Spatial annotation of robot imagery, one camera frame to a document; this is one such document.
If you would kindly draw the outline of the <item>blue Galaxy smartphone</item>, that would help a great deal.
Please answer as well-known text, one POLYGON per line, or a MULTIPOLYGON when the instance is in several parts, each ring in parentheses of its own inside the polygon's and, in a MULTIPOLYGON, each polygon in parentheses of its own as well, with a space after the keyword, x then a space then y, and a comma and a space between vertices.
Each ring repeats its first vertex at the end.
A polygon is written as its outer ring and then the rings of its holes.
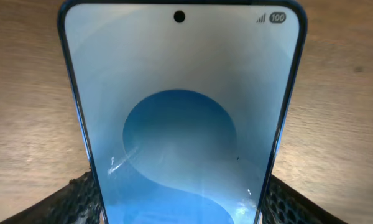
POLYGON ((66 1, 106 223, 257 223, 307 32, 295 1, 66 1))

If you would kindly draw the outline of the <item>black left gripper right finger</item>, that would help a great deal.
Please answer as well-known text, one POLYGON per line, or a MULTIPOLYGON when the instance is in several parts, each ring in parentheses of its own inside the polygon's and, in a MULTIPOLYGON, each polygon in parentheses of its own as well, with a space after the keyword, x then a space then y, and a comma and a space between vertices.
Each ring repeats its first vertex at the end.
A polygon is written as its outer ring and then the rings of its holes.
POLYGON ((272 175, 262 206, 263 224, 346 224, 272 175))

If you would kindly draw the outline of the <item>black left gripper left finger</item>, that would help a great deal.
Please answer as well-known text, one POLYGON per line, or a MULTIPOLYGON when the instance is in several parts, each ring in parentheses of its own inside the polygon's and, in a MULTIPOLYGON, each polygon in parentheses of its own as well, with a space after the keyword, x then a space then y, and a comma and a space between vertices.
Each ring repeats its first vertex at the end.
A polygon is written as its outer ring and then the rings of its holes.
POLYGON ((100 224, 100 192, 91 171, 0 224, 100 224))

